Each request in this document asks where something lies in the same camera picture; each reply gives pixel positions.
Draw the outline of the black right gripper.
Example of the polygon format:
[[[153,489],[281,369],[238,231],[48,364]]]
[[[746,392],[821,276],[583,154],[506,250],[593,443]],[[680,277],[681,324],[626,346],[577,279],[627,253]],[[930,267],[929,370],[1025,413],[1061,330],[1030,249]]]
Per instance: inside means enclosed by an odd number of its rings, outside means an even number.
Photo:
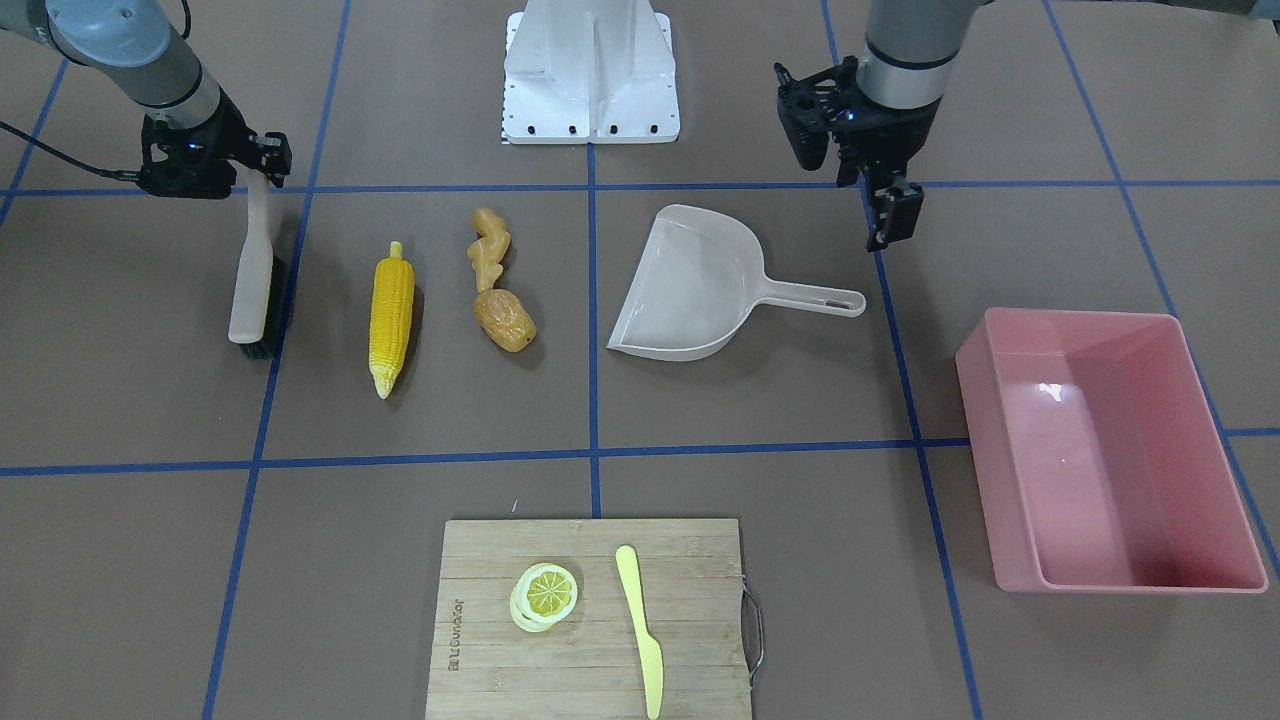
[[[287,136],[260,135],[247,127],[239,108],[224,92],[202,124],[178,129],[147,117],[140,138],[143,160],[136,184],[156,197],[227,199],[237,178],[234,161],[265,174],[278,188],[292,169]]]

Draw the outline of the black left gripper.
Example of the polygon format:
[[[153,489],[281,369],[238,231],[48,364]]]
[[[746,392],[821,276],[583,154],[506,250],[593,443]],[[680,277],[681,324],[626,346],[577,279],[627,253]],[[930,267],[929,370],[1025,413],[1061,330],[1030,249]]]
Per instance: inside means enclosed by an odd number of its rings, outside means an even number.
[[[846,56],[836,67],[797,79],[776,63],[777,114],[804,170],[820,169],[835,145],[840,159],[836,184],[846,187],[859,176],[867,177],[874,213],[867,251],[879,252],[915,234],[925,190],[906,178],[908,164],[924,146],[940,102],[913,109],[882,106],[858,86],[858,69],[859,61]]]

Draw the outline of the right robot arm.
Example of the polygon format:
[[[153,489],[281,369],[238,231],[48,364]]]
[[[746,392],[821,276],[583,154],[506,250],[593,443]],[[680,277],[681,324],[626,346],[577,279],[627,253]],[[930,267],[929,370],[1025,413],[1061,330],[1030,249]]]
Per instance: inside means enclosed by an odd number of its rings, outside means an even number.
[[[169,199],[227,199],[237,167],[276,188],[292,169],[282,132],[248,127],[156,1],[4,1],[3,29],[101,72],[145,113],[138,170],[95,169]]]

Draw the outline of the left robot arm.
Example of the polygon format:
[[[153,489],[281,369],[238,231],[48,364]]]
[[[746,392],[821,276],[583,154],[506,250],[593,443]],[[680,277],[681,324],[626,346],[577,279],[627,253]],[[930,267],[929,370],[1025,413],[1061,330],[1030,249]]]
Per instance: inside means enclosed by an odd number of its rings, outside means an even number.
[[[982,1],[874,1],[864,49],[801,79],[782,64],[777,114],[804,170],[836,146],[840,187],[865,181],[867,251],[914,236],[924,190],[908,178]]]

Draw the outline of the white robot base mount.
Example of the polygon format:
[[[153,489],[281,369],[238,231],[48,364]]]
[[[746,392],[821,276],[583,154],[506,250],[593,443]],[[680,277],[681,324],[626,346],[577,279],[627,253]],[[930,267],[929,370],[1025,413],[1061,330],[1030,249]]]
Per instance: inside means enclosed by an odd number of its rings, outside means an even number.
[[[504,40],[503,142],[680,137],[672,24],[649,1],[530,1]]]

